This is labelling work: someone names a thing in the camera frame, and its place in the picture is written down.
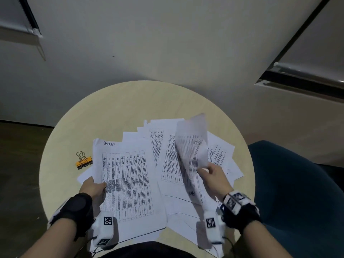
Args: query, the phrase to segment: hand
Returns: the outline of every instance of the hand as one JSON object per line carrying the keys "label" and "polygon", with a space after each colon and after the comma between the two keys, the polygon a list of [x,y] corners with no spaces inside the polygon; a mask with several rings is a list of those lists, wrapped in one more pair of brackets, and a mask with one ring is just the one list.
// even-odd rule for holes
{"label": "hand", "polygon": [[234,189],[230,186],[222,167],[208,162],[207,169],[209,172],[203,168],[197,169],[197,173],[203,179],[204,184],[210,189],[210,191],[220,200]]}
{"label": "hand", "polygon": [[106,188],[106,183],[96,184],[93,177],[86,179],[80,188],[79,193],[86,193],[94,200],[95,197],[100,196]]}

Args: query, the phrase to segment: person's left hand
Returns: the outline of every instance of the person's left hand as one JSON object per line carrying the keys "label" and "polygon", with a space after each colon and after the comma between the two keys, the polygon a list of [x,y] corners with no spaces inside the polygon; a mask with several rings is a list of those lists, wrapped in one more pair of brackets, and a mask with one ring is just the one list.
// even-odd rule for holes
{"label": "person's left hand", "polygon": [[100,196],[106,188],[106,183],[96,184],[93,177],[86,179],[80,188],[79,193],[86,193],[94,200],[95,197]]}

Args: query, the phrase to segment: dark floor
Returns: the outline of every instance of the dark floor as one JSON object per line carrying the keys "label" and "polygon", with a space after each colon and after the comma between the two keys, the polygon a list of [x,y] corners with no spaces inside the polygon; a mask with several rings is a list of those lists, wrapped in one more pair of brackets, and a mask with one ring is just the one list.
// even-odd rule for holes
{"label": "dark floor", "polygon": [[0,122],[1,257],[19,257],[46,230],[39,168],[52,130]]}

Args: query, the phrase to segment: teal chair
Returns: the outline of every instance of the teal chair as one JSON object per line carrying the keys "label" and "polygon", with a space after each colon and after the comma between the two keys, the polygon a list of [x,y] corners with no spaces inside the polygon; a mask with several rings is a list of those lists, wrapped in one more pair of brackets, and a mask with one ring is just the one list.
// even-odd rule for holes
{"label": "teal chair", "polygon": [[311,161],[268,141],[248,146],[255,202],[269,232],[294,257],[344,257],[344,193]]}

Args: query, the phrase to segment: orange binder clip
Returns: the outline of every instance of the orange binder clip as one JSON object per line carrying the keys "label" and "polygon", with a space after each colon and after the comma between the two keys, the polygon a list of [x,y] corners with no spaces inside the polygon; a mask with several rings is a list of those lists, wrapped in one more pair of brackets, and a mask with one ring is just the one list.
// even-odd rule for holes
{"label": "orange binder clip", "polygon": [[75,164],[78,169],[82,169],[93,164],[92,157],[85,157],[85,153],[83,151],[77,152],[76,155],[79,157],[79,161]]}

